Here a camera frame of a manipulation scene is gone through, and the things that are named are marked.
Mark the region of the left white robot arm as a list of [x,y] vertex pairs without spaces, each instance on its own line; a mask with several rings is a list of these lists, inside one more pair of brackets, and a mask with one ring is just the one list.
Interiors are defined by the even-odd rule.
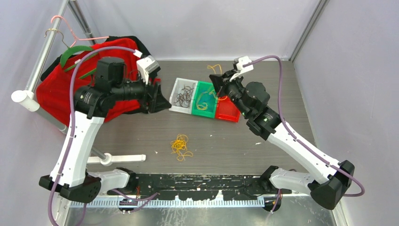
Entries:
[[97,62],[92,83],[78,88],[73,95],[68,138],[59,160],[49,175],[42,176],[39,185],[54,190],[70,201],[90,203],[99,194],[115,190],[132,194],[138,180],[135,172],[118,167],[106,172],[87,172],[87,162],[95,137],[108,112],[120,101],[138,101],[146,113],[157,113],[171,107],[162,95],[161,84],[149,81],[159,70],[152,56],[136,63],[136,81],[126,78],[127,66],[118,57],[103,57]]

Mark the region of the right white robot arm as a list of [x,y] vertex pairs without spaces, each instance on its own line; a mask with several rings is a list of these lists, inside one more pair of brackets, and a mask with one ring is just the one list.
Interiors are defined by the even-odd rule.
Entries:
[[347,175],[353,175],[354,165],[348,160],[331,158],[303,140],[268,106],[270,95],[262,83],[243,86],[241,78],[231,80],[233,74],[230,70],[209,76],[216,94],[231,100],[252,133],[285,151],[307,170],[300,173],[270,166],[260,176],[261,188],[269,194],[278,189],[301,192],[310,195],[321,207],[333,210],[351,186],[352,180]]

